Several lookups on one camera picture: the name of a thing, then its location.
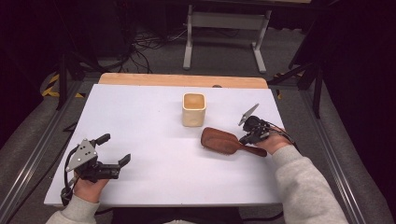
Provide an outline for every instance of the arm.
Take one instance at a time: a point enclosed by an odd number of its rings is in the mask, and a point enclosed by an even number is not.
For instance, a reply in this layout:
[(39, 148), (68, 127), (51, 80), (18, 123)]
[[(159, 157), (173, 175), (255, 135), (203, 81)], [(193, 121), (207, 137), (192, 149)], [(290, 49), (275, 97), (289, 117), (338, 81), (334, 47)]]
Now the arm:
[(287, 223), (347, 223), (324, 176), (286, 138), (274, 134), (256, 146), (273, 155)]
[(96, 223), (93, 216), (100, 205), (99, 198), (107, 182), (108, 179), (101, 179), (96, 183), (80, 179), (76, 183), (75, 193), (69, 205), (63, 211), (54, 213), (47, 223)]

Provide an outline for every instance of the cup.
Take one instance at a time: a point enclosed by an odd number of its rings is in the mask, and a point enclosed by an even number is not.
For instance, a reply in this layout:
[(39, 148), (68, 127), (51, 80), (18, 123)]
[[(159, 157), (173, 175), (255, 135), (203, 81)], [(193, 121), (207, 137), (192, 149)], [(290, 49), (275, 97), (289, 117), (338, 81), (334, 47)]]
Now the cup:
[(205, 96), (201, 93), (185, 93), (183, 95), (183, 125), (201, 127), (204, 125), (206, 111)]

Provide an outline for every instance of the person's left hand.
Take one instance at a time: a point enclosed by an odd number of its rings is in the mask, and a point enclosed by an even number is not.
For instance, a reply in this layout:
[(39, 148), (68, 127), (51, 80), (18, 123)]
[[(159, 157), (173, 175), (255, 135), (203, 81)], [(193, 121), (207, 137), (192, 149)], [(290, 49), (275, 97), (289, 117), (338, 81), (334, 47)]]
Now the person's left hand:
[(87, 202), (99, 203), (102, 189), (108, 181), (109, 179), (100, 179), (96, 183), (92, 183), (89, 180), (79, 179), (74, 187), (74, 194)]

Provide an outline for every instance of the sleeve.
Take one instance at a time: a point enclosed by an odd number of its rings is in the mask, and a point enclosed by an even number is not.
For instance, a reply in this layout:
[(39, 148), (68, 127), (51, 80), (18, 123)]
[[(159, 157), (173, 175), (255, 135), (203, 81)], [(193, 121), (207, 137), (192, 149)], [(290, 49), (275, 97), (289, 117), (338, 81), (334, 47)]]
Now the sleeve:
[(286, 223), (347, 223), (324, 176), (294, 146), (273, 155)]
[(47, 224), (92, 224), (96, 223), (94, 215), (99, 203), (89, 203), (73, 195), (69, 205), (63, 210), (54, 213)]

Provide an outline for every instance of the person's right arm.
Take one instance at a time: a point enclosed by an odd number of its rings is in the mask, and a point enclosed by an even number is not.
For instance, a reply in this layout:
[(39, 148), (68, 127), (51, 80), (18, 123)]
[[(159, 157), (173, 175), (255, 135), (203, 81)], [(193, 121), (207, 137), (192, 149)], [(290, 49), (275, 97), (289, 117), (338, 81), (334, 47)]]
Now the person's right arm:
[(347, 223), (324, 176), (283, 136), (256, 144), (273, 155), (286, 223)]

